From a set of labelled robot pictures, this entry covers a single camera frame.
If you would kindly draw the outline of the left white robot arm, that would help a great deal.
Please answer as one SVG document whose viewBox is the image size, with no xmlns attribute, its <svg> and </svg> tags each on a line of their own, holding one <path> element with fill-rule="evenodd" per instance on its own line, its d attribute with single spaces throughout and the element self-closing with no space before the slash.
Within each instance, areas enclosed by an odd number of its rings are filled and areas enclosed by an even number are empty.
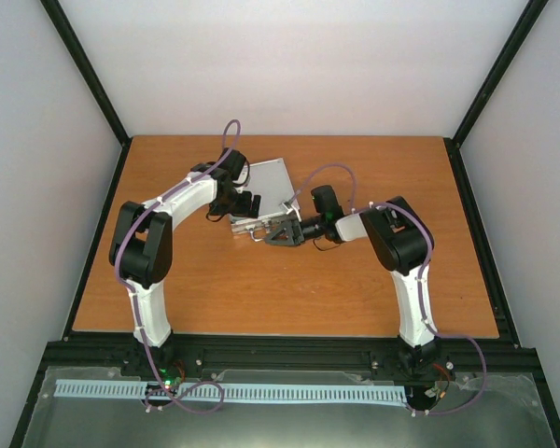
<svg viewBox="0 0 560 448">
<path fill-rule="evenodd" d="M 133 336 L 148 346 L 142 358 L 155 375 L 169 373 L 175 351 L 164 343 L 172 334 L 164 278 L 173 263 L 176 227 L 203 206 L 214 217 L 253 217 L 260 196 L 246 190 L 250 166 L 242 155 L 200 163 L 178 184 L 143 203 L 128 201 L 118 214 L 108 260 L 129 296 Z"/>
</svg>

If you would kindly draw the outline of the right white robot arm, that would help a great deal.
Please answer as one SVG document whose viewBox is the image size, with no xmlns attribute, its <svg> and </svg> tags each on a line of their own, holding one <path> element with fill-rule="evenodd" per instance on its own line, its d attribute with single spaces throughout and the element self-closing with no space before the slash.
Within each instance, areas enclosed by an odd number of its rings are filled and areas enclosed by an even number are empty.
<svg viewBox="0 0 560 448">
<path fill-rule="evenodd" d="M 371 203 L 349 215 L 335 199 L 317 200 L 315 209 L 316 215 L 306 219 L 296 214 L 286 216 L 263 242 L 297 247 L 319 238 L 336 245 L 368 239 L 396 290 L 399 367 L 407 375 L 419 374 L 439 353 L 427 286 L 428 264 L 435 247 L 428 227 L 401 196 Z"/>
</svg>

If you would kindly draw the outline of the aluminium poker case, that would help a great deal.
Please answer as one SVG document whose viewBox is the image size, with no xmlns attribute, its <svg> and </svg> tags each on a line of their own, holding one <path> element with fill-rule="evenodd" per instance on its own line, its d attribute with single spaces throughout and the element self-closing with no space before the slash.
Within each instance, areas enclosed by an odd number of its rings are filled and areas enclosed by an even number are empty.
<svg viewBox="0 0 560 448">
<path fill-rule="evenodd" d="M 283 203 L 294 194 L 294 188 L 288 175 L 283 158 L 260 161 L 250 164 L 250 180 L 243 191 L 252 195 L 260 195 L 261 203 L 257 218 L 235 217 L 230 215 L 231 232 L 233 235 L 246 234 L 251 231 L 262 234 L 269 233 L 273 227 L 287 216 Z"/>
</svg>

